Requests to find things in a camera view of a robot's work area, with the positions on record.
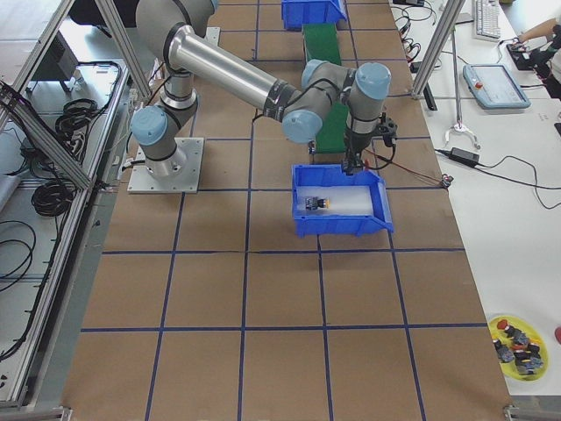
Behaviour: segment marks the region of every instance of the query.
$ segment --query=tablet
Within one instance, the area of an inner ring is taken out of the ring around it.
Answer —
[[[468,64],[464,79],[477,100],[486,110],[528,108],[530,101],[502,64]]]

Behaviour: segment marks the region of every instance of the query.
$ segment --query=yellow plate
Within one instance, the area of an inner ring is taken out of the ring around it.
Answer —
[[[537,334],[536,329],[522,319],[515,316],[498,316],[489,322],[489,330],[491,331],[491,336],[494,339],[501,340],[502,345],[508,346],[509,348],[512,346],[512,341],[507,337],[507,334],[497,327],[497,323],[499,323],[503,318],[508,320],[509,325],[526,333],[526,336],[531,342],[540,346],[540,356],[542,357],[543,367],[539,368],[534,375],[519,375],[514,361],[502,362],[502,373],[508,377],[512,377],[513,379],[521,380],[523,382],[531,382],[539,379],[543,376],[548,367],[547,349],[545,349],[545,344],[542,341],[542,338]]]

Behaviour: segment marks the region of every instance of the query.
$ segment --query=light blue joint cap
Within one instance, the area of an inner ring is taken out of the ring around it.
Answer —
[[[141,146],[151,146],[167,130],[166,113],[155,105],[138,110],[131,119],[131,131]]]
[[[357,70],[355,79],[363,94],[372,99],[382,100],[389,93],[392,74],[383,64],[365,63]]]
[[[322,126],[322,118],[309,110],[291,111],[282,119],[282,131],[294,143],[311,142]]]
[[[322,64],[327,63],[325,60],[312,59],[308,61],[308,64],[302,72],[302,87],[306,89],[308,87],[309,79],[312,77],[317,68]]]

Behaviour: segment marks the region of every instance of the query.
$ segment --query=green panel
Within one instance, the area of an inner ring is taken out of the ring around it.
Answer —
[[[304,48],[306,61],[325,60],[341,65],[341,55],[337,43],[337,28],[334,24],[304,25]],[[348,109],[336,103],[323,123],[316,137],[316,153],[344,152],[344,128]]]

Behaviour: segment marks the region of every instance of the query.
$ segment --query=person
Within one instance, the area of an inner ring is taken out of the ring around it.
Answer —
[[[530,39],[555,35],[547,49],[535,50],[530,55],[536,72],[553,98],[561,99],[561,15],[548,19],[518,36],[521,44]]]

